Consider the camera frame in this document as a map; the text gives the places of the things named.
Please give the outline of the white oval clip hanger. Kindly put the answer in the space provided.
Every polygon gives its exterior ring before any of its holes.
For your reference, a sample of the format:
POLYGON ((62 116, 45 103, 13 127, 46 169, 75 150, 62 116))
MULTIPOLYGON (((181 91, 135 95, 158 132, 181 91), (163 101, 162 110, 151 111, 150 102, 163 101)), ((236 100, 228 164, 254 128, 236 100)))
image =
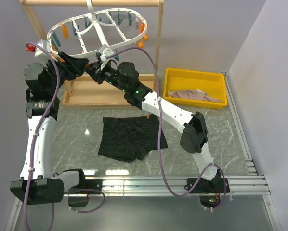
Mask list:
POLYGON ((58 48, 61 43, 56 34, 57 29, 62 29, 64 37, 68 37, 67 25, 72 26, 72 32, 78 39, 81 52, 78 54, 72 54, 75 58, 88 58, 95 55, 98 49, 89 49, 84 41, 84 36, 89 33, 95 33, 101 47, 105 46, 112 51, 118 48, 123 48, 131 44, 136 44, 138 47, 144 47, 144 41, 148 41, 148 23, 137 11, 129 8, 110 8, 100 11, 95 11, 91 1, 87 1, 88 13, 79 16, 65 19, 56 25, 54 25, 47 33, 47 41, 50 46, 52 54, 58 54, 58 48), (125 33, 120 29, 120 25, 124 18, 120 17, 121 13, 126 13, 128 16, 129 25, 138 23, 139 34, 133 38, 127 38, 125 33), (105 28, 114 29, 122 41, 114 44, 109 44, 108 39, 104 34, 105 28))

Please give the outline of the black striped underwear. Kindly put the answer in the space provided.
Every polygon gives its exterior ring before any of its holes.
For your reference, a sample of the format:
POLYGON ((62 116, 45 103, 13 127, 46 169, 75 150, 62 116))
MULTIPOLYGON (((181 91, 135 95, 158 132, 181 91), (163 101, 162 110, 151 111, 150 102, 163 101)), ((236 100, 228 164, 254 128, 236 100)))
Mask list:
POLYGON ((157 150, 159 119, 154 114, 140 117, 103 118, 98 155, 122 162, 143 160, 157 150))

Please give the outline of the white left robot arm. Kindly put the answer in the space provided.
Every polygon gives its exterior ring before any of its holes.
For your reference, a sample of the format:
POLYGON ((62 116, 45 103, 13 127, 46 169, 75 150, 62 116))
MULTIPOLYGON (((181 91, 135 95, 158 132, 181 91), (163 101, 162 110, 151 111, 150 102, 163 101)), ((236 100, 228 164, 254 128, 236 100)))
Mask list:
POLYGON ((19 180, 10 185, 13 195, 23 203, 58 203, 69 189, 83 193, 87 188, 82 169, 65 170, 55 177, 50 161, 60 103, 58 90, 66 80, 83 75, 88 63, 87 58, 74 58, 60 52, 54 61, 48 60, 45 65, 31 63, 24 69, 29 138, 19 180))

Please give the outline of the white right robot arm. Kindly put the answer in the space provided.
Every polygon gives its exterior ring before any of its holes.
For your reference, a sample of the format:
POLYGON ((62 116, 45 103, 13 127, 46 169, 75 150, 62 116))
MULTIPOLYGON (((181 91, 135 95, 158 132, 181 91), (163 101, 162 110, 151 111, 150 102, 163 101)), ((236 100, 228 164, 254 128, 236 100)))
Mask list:
POLYGON ((90 77, 98 84, 107 82, 124 92, 124 99, 132 106, 159 116, 174 126, 180 133, 180 146, 191 153, 200 176, 188 190, 190 193, 226 192, 223 172, 213 162, 208 146, 208 130, 204 115, 183 110, 160 97, 151 88, 139 81, 139 73, 131 62, 122 62, 117 68, 100 61, 85 67, 90 77))

